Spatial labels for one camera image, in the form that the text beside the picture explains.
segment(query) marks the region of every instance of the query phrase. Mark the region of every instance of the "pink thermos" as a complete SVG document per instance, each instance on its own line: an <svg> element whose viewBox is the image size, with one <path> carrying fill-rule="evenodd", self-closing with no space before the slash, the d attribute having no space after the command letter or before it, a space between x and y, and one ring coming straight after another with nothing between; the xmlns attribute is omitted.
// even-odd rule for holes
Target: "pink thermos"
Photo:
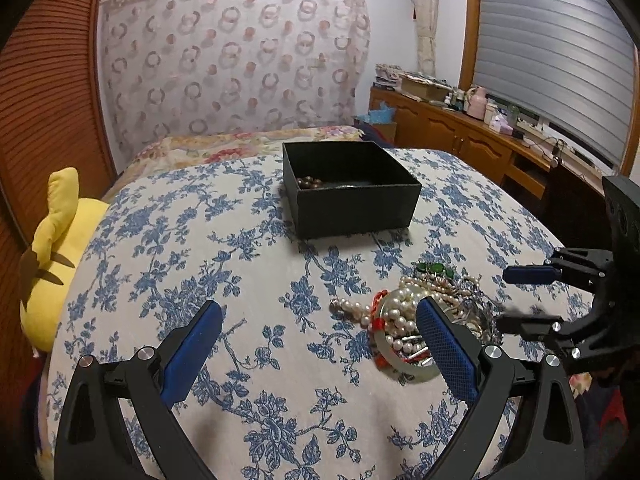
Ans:
<svg viewBox="0 0 640 480"><path fill-rule="evenodd" d="M469 93L471 92L474 92L474 94L469 99L469 109L466 114L482 121L486 111L486 91L479 86L476 89L469 90Z"/></svg>

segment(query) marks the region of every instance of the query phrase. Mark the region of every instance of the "floral blanket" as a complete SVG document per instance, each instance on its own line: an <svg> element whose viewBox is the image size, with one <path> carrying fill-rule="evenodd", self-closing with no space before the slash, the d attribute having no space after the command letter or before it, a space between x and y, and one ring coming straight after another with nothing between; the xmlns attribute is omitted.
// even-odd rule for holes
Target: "floral blanket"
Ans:
<svg viewBox="0 0 640 480"><path fill-rule="evenodd" d="M274 132L167 137L140 152L102 200L111 203L122 188L144 176L221 160L277 155L282 153L283 142L360 140L361 134L362 131L352 126L324 126Z"/></svg>
<svg viewBox="0 0 640 480"><path fill-rule="evenodd" d="M222 334L174 413L218 478L422 478L459 428L464 403L441 377L378 370L367 330L332 315L331 298L371 302L418 259L481 274L498 311L576 319L592 298L562 283L504 283L505 266L539 263L558 240L457 157L390 152L422 183L406 230L298 240L277 155L155 174L121 190L63 309L47 389L52 448L80 356L128 359L213 298L225 313ZM543 356L515 336L504 349ZM481 476L504 449L517 406L505 406ZM161 478L134 410L122 409L146 472Z"/></svg>

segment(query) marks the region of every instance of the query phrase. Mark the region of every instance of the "stuffed animal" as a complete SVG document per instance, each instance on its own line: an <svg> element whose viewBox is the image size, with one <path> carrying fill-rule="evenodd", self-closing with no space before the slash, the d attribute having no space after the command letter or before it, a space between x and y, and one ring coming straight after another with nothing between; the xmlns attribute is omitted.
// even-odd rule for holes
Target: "stuffed animal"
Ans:
<svg viewBox="0 0 640 480"><path fill-rule="evenodd" d="M49 214L20 258L20 323L31 344L50 352L60 313L80 258L108 204L78 198L76 168L52 173L47 188Z"/></svg>

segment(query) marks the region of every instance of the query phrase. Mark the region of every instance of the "window blind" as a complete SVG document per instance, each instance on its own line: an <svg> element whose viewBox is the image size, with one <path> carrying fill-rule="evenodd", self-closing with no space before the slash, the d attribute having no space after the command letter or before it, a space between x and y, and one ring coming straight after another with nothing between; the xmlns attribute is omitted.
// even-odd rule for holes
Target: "window blind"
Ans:
<svg viewBox="0 0 640 480"><path fill-rule="evenodd" d="M480 0L474 83L611 162L625 149L634 46L606 0Z"/></svg>

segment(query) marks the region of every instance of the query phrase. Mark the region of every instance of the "black box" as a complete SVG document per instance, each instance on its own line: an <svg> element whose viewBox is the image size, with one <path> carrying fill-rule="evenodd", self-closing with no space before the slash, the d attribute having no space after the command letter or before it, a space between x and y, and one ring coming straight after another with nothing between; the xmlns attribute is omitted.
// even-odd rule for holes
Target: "black box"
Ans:
<svg viewBox="0 0 640 480"><path fill-rule="evenodd" d="M286 142L284 184L299 238L407 227L422 186L374 142ZM312 176L327 187L300 189Z"/></svg>

